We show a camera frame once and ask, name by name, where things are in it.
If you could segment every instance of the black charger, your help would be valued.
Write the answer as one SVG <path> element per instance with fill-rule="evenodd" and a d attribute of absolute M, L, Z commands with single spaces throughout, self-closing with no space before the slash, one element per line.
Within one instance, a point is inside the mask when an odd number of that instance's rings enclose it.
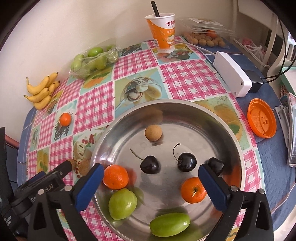
<path fill-rule="evenodd" d="M 249 79 L 252 81 L 252 87 L 249 90 L 249 93 L 256 93 L 263 85 L 263 80 L 260 79 L 260 76 L 252 70 L 243 69 L 243 71 L 246 73 L 246 75 L 249 77 Z"/>

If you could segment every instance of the pink checkered tablecloth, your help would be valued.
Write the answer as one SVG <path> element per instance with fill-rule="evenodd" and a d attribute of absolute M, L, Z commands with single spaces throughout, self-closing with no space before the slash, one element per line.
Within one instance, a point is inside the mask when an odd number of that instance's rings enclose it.
<path fill-rule="evenodd" d="M 244 190 L 254 192 L 264 188 L 263 172 L 258 164 L 260 157 L 247 119 L 201 52 L 186 44 L 176 44 L 173 53 L 161 54 L 157 52 L 154 41 L 147 41 L 123 49 L 120 55 L 120 59 L 107 72 L 98 73 L 97 79 L 81 81 L 68 78 L 62 81 L 49 105 L 37 111 L 27 150 L 27 179 L 41 170 L 52 170 L 68 158 L 80 161 L 89 158 L 106 127 L 136 104 L 152 99 L 174 98 L 200 104 L 228 124 L 220 111 L 226 110 L 228 117 L 232 118 L 232 125 L 235 123 L 238 126 L 234 134 L 245 160 Z M 131 81 L 144 78 L 153 81 L 156 86 L 154 91 L 158 94 L 146 93 L 137 102 L 122 104 L 124 88 Z M 66 128 L 58 123 L 64 112 L 70 113 L 73 120 Z M 83 150 L 78 143 L 83 143 Z M 73 185 L 80 177 L 77 168 L 64 181 L 67 185 Z M 102 221 L 92 202 L 81 215 L 98 240 L 122 240 Z M 238 216 L 236 226 L 240 225 L 243 215 L 244 212 L 241 212 Z M 75 240 L 67 223 L 62 224 L 69 240 Z"/>

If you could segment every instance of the cherry stem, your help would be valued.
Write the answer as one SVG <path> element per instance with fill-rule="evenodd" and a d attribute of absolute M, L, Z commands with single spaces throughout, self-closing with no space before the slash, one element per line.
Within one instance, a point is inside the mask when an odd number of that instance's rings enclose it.
<path fill-rule="evenodd" d="M 174 158 L 178 161 L 178 159 L 175 157 L 175 154 L 174 154 L 174 149 L 175 149 L 175 147 L 176 146 L 178 146 L 178 145 L 181 145 L 181 143 L 179 142 L 179 143 L 177 143 L 175 146 L 174 146 L 174 148 L 173 148 L 173 155 L 174 155 Z"/>
<path fill-rule="evenodd" d="M 194 191 L 194 194 L 191 197 L 193 197 L 196 194 L 196 192 L 197 192 L 197 190 Z"/>
<path fill-rule="evenodd" d="M 141 157 L 139 157 L 136 153 L 134 153 L 134 151 L 132 150 L 132 149 L 130 149 L 131 150 L 131 152 L 137 157 L 137 158 L 139 158 L 140 160 L 144 160 L 144 159 L 142 159 Z"/>

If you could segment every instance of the black cable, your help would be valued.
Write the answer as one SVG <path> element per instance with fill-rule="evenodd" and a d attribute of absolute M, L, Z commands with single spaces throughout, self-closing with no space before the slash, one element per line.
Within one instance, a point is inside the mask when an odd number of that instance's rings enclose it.
<path fill-rule="evenodd" d="M 281 72 L 280 74 L 277 74 L 277 75 L 274 75 L 274 76 L 270 76 L 269 78 L 279 77 L 280 75 L 285 74 L 293 66 L 295 60 L 296 60 L 296 56 L 294 57 L 294 59 L 293 59 L 292 63 L 290 64 L 290 66 L 285 71 Z"/>
<path fill-rule="evenodd" d="M 280 26 L 281 26 L 281 32 L 282 32 L 282 34 L 283 34 L 283 40 L 284 40 L 284 45 L 285 45 L 285 55 L 284 55 L 284 60 L 283 60 L 283 63 L 281 64 L 281 68 L 280 68 L 279 73 L 278 73 L 277 75 L 274 75 L 274 76 L 268 76 L 268 77 L 261 78 L 261 79 L 264 80 L 264 79 L 269 79 L 269 78 L 273 78 L 273 77 L 276 77 L 276 78 L 273 79 L 273 80 L 270 80 L 270 81 L 266 81 L 266 82 L 264 82 L 264 83 L 270 83 L 270 82 L 276 80 L 276 79 L 280 76 L 280 74 L 281 74 L 281 70 L 282 70 L 282 68 L 284 67 L 284 64 L 285 64 L 285 60 L 286 60 L 286 56 L 287 56 L 287 45 L 286 45 L 286 40 L 285 40 L 285 34 L 284 34 L 283 26 L 282 26 L 280 20 L 279 20 L 279 24 L 280 24 Z"/>

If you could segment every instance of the straw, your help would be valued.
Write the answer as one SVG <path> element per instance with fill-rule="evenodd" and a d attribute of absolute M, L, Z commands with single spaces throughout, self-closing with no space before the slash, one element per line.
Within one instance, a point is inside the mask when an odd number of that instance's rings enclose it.
<path fill-rule="evenodd" d="M 156 17 L 160 17 L 155 2 L 154 1 L 151 1 L 151 5 L 152 5 L 152 8 L 153 8 L 153 11 L 154 11 L 155 16 Z"/>

